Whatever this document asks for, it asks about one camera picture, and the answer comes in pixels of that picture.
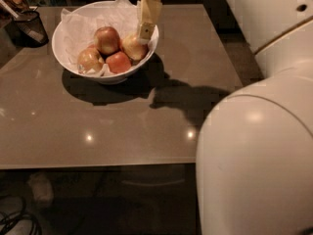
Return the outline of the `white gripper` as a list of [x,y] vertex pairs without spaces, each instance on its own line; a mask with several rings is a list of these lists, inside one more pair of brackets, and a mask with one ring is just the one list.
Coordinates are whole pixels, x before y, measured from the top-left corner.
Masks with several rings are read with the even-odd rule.
[[140,0],[138,8],[138,40],[141,44],[147,44],[155,31],[162,3],[161,0]]

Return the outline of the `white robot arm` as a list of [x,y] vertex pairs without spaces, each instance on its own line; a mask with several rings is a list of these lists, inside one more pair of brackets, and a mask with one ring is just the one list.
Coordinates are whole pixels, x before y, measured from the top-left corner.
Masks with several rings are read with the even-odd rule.
[[201,127],[201,235],[312,235],[313,0],[226,1],[264,78]]

